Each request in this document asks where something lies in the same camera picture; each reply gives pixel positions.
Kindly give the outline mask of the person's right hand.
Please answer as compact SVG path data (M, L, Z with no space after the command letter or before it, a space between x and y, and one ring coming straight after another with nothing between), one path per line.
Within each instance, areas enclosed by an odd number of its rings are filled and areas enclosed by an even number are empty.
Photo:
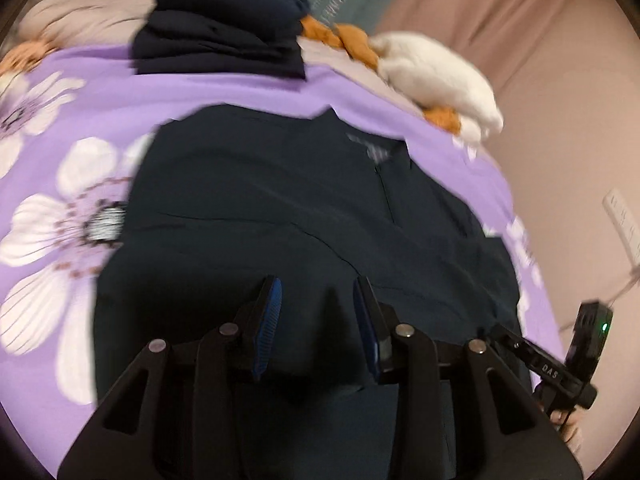
M550 422L558 430L563 442L570 452L577 455L582 448L584 436L582 435L582 411L554 411L549 415Z

